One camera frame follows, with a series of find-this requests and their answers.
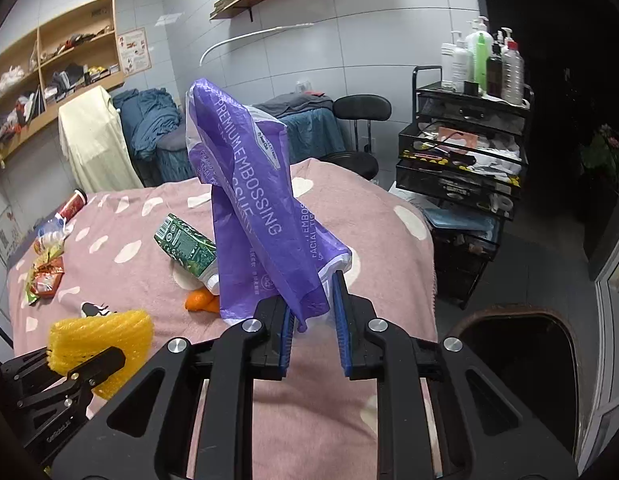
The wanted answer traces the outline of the green pump bottle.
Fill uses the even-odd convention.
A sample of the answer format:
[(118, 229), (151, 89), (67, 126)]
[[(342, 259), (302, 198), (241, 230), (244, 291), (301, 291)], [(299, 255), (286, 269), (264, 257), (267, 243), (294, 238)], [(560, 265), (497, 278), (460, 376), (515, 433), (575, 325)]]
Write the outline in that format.
[(493, 38), (487, 32), (479, 32), (474, 44), (474, 81), (483, 93), (487, 92), (487, 62), (493, 53)]

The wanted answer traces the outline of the orange peel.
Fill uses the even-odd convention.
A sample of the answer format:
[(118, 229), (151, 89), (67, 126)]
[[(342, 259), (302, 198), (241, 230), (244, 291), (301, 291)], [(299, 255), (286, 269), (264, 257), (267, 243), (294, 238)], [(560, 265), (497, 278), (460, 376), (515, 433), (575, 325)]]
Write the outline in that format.
[(212, 294), (206, 287), (201, 287), (190, 292), (184, 303), (184, 308), (189, 312), (218, 314), (220, 311), (219, 297)]

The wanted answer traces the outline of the wall poster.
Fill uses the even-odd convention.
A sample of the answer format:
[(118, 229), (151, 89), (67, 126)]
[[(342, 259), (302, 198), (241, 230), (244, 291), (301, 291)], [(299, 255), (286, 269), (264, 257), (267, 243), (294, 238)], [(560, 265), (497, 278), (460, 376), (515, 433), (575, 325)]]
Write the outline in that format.
[(146, 29), (137, 28), (117, 36), (120, 69), (126, 77), (145, 72), (152, 67)]

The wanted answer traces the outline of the wooden cubby shelf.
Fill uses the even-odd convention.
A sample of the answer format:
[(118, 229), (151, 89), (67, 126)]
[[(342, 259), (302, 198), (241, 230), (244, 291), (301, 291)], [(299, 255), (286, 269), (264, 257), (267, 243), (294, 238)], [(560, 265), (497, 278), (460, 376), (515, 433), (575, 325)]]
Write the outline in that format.
[(15, 41), (0, 54), (0, 167), (58, 119), (61, 105), (125, 79), (116, 0), (91, 0)]

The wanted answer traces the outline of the pink polka dot bedspread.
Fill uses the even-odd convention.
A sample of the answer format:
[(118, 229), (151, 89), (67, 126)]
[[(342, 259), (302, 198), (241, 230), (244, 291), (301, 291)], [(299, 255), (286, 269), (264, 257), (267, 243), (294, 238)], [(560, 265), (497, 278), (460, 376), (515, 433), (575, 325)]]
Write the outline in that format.
[[(303, 214), (349, 248), (349, 292), (409, 335), (437, 337), (433, 243), (420, 211), (352, 171), (308, 159), (288, 180)], [(157, 188), (101, 192), (70, 222), (64, 275), (48, 301), (30, 306), (26, 252), (8, 275), (16, 354), (43, 347), (51, 326), (77, 318), (84, 304), (113, 312), (141, 309), (154, 327), (153, 347), (184, 337), (218, 337), (254, 312), (274, 282), (240, 246), (240, 228), (216, 232), (212, 190), (198, 179)], [(219, 313), (189, 312), (195, 278), (157, 245), (154, 235), (176, 216), (213, 238), (219, 248)], [(372, 479), (377, 474), (377, 388), (352, 382), (340, 363), (331, 314), (310, 318), (293, 337), (291, 365), (281, 382), (254, 388), (253, 474), (259, 479)]]

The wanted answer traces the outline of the dark brown trash bin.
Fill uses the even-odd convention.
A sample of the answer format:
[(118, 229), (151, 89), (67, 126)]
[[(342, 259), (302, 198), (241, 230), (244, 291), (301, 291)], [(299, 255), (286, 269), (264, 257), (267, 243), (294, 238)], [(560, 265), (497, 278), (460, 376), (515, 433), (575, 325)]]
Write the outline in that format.
[(564, 316), (530, 304), (492, 304), (467, 312), (446, 334), (469, 344), (559, 442), (579, 454), (582, 365)]

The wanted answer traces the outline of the green milk carton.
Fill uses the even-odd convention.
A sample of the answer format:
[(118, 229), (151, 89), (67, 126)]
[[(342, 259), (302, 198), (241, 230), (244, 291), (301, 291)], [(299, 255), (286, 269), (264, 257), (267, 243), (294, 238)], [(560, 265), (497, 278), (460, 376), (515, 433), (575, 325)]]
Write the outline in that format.
[(158, 247), (209, 292), (220, 294), (217, 248), (214, 242), (175, 214), (168, 214), (154, 234)]

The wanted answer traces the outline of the cream cloth on chair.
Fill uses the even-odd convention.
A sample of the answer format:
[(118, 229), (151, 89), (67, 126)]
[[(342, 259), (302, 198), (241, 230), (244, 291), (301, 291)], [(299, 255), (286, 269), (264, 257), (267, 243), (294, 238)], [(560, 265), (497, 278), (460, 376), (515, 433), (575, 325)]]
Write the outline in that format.
[(88, 193), (143, 188), (110, 93), (96, 86), (58, 111), (60, 144), (78, 186)]

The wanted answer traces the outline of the potted plant pink flowers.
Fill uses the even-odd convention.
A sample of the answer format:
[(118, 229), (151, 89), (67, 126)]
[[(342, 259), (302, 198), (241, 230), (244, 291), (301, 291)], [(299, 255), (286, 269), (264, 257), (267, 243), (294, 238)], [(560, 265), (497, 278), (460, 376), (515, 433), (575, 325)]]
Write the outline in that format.
[(604, 169), (619, 181), (619, 139), (609, 125), (604, 124), (583, 148), (581, 155), (585, 169)]

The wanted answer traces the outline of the yellow foam fruit net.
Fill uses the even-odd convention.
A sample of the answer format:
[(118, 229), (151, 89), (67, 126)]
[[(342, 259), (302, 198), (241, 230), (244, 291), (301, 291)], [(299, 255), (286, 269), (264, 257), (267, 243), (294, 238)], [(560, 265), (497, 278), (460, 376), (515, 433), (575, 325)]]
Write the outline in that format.
[(152, 340), (152, 318), (143, 310), (66, 318), (50, 328), (48, 365), (55, 373), (66, 376), (103, 351), (119, 349), (125, 356), (124, 366), (92, 389), (97, 396), (108, 401), (146, 363)]

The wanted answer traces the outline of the blue bedding pile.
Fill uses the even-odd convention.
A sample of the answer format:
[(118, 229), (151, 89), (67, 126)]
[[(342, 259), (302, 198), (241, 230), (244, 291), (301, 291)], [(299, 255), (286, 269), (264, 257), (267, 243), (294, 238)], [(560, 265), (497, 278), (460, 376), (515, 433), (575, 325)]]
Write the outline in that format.
[(131, 89), (113, 98), (132, 159), (151, 160), (162, 136), (176, 131), (181, 113), (165, 89)]

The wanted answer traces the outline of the clear ribbed bottle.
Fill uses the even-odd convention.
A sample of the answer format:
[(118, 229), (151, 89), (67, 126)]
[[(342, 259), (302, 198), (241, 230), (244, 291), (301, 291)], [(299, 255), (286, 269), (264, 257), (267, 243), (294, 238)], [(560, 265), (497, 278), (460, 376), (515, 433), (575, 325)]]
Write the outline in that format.
[(524, 60), (515, 40), (507, 41), (507, 49), (503, 52), (503, 92), (501, 97), (512, 105), (523, 103), (524, 92)]

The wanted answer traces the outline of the red chip can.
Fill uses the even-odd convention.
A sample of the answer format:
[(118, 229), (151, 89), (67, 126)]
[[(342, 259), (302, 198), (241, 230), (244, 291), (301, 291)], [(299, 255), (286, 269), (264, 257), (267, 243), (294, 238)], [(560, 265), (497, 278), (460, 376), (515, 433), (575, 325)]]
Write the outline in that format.
[(63, 223), (70, 222), (88, 203), (87, 194), (81, 188), (75, 188), (70, 199), (54, 214), (54, 218)]

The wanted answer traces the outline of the purple tissue plastic bag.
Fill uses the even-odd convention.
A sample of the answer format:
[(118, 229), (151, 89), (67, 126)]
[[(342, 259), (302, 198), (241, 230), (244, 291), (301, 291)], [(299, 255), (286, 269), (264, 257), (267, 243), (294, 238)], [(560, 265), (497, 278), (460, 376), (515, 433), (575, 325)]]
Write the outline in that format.
[(212, 188), (221, 316), (245, 320), (274, 296), (300, 325), (328, 313), (331, 276), (352, 253), (294, 196), (285, 124), (205, 78), (186, 114), (191, 165)]

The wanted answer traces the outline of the plastic drink bottle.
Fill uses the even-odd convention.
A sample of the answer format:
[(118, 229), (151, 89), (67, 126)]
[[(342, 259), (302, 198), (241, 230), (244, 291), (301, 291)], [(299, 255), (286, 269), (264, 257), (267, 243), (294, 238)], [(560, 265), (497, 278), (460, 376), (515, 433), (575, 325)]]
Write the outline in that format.
[(62, 244), (73, 231), (62, 216), (54, 216), (44, 222), (37, 231), (32, 248), (37, 255), (42, 255), (47, 249)]

